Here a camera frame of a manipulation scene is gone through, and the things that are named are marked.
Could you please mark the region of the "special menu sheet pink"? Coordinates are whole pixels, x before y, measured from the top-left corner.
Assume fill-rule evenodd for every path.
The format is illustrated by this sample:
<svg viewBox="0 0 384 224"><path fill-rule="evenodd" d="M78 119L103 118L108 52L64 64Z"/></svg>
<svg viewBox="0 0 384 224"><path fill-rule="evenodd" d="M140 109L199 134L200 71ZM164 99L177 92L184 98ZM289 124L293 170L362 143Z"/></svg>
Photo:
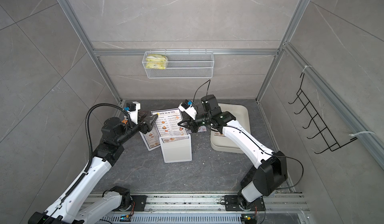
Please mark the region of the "special menu sheet pink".
<svg viewBox="0 0 384 224"><path fill-rule="evenodd" d="M207 131L206 126L201 126L201 127L198 128L198 133L200 133L200 132L206 132L206 131ZM192 131L191 131L190 129L187 129L187 132L188 132L189 134L192 134Z"/></svg>

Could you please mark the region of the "dim sum inn menu sheet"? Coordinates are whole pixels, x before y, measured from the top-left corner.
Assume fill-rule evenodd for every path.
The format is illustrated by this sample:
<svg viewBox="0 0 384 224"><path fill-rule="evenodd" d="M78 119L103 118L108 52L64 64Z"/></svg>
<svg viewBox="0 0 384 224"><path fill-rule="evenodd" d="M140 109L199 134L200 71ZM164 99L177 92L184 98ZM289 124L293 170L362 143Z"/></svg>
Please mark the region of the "dim sum inn menu sheet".
<svg viewBox="0 0 384 224"><path fill-rule="evenodd" d="M158 115L156 119L156 129L160 134L160 139L164 143L189 139L190 136L186 129L178 125L183 119L178 108L152 111L151 114Z"/></svg>

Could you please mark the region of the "white menu holder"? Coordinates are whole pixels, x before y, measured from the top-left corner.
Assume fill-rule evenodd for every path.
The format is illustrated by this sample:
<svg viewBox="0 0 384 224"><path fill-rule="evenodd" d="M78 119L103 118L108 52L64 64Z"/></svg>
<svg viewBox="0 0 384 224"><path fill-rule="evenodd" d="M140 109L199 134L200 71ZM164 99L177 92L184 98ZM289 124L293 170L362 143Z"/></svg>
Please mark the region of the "white menu holder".
<svg viewBox="0 0 384 224"><path fill-rule="evenodd" d="M190 134L183 136L160 137L162 154L165 163L192 161L192 138Z"/></svg>

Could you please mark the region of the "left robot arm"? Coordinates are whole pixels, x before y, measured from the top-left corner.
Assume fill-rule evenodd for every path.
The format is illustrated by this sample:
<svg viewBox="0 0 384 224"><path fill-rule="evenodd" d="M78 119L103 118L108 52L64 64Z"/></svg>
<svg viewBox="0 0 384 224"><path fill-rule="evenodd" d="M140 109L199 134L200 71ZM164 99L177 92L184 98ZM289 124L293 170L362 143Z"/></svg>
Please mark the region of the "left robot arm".
<svg viewBox="0 0 384 224"><path fill-rule="evenodd" d="M107 213L134 207L131 192L115 186L89 207L82 209L84 201L100 179L112 168L124 151L123 144L137 133L146 134L155 126L158 115L144 118L132 126L120 118L112 117L104 122L100 144L91 154L85 169L71 186L42 213L35 212L28 220L30 224L95 224Z"/></svg>

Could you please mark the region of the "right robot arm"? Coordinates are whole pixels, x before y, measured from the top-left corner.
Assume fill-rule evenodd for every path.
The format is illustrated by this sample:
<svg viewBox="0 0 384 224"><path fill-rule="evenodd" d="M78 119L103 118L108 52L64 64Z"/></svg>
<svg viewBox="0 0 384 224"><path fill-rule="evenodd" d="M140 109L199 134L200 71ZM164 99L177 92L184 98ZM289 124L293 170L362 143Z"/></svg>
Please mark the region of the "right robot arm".
<svg viewBox="0 0 384 224"><path fill-rule="evenodd" d="M222 111L214 95L201 98L203 112L197 111L193 101L185 100L178 109L188 117L178 123L196 133L201 126L211 127L232 140L252 161L253 168L241 182L238 192L238 204L248 210L256 199L272 194L288 178L287 157L281 152L274 152L254 138L242 127L229 111Z"/></svg>

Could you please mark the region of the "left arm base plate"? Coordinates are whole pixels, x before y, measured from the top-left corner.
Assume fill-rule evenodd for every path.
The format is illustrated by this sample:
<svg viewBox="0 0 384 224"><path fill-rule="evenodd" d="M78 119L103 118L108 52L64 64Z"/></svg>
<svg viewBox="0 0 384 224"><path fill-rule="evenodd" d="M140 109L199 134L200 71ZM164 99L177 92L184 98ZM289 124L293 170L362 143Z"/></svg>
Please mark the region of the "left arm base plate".
<svg viewBox="0 0 384 224"><path fill-rule="evenodd" d="M146 195L133 195L125 196L122 198L121 205L118 207L119 211L143 212L145 210L148 196Z"/></svg>

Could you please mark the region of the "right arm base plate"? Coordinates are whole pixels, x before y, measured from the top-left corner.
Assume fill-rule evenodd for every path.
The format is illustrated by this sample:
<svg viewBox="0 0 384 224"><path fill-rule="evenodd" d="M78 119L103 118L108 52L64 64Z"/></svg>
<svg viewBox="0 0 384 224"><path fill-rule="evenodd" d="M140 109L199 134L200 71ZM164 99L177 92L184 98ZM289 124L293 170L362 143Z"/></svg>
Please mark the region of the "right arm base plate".
<svg viewBox="0 0 384 224"><path fill-rule="evenodd" d="M238 195L225 195L220 200L220 204L225 206L227 212L229 211L265 211L265 204L263 198L258 198L252 203L246 201L243 197Z"/></svg>

